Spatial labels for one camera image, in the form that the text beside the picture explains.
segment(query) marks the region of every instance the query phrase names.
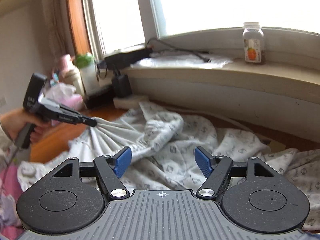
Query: gray ribbed plate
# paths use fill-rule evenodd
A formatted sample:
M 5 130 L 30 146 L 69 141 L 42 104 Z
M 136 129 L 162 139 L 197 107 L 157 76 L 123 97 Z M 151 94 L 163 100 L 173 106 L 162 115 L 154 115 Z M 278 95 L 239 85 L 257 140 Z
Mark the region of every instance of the gray ribbed plate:
M 212 201 L 188 190 L 135 190 L 112 201 L 92 225 L 75 233 L 46 236 L 26 231 L 19 240 L 296 240 L 301 231 L 281 235 L 252 233 L 231 223 Z

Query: orange fruit picture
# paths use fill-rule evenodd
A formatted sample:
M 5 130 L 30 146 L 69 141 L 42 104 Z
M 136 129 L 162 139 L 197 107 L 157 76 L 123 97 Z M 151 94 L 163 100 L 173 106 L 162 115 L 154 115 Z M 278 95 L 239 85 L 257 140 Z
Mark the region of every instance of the orange fruit picture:
M 248 54 L 249 60 L 255 60 L 255 59 L 256 59 L 257 53 L 256 53 L 256 50 L 255 50 L 255 49 L 253 49 L 253 48 L 248 48 L 247 54 Z

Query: blue gripper pad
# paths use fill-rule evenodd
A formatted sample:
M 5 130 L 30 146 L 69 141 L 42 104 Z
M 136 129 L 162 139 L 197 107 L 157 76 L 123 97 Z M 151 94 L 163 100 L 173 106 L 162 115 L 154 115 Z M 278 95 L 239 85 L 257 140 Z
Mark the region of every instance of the blue gripper pad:
M 132 153 L 129 147 L 126 147 L 120 156 L 116 159 L 115 167 L 113 168 L 113 172 L 117 176 L 117 178 L 121 178 L 124 174 L 125 170 L 131 163 Z
M 210 159 L 198 148 L 195 149 L 195 159 L 202 174 L 208 178 L 213 169 L 211 168 Z

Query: window pane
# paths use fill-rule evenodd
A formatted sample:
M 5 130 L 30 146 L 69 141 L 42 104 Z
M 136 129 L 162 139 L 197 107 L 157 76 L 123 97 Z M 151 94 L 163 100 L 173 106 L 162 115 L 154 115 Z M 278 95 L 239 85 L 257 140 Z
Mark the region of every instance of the window pane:
M 92 0 L 104 53 L 145 42 L 138 0 Z
M 161 37 L 244 22 L 320 33 L 319 0 L 154 0 Z

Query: plastic bag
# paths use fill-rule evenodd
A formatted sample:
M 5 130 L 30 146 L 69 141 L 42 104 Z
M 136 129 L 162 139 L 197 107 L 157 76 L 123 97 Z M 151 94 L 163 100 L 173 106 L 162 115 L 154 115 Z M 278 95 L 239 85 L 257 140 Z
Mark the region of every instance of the plastic bag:
M 58 83 L 47 91 L 45 97 L 61 103 L 62 101 L 71 98 L 75 91 L 76 88 L 72 85 Z
M 232 59 L 225 56 L 213 54 L 201 54 L 211 62 L 204 62 L 201 58 L 191 53 L 181 53 L 179 51 L 164 51 L 150 54 L 150 58 L 144 58 L 131 65 L 137 67 L 195 67 L 195 68 L 222 68 L 225 64 L 232 63 Z

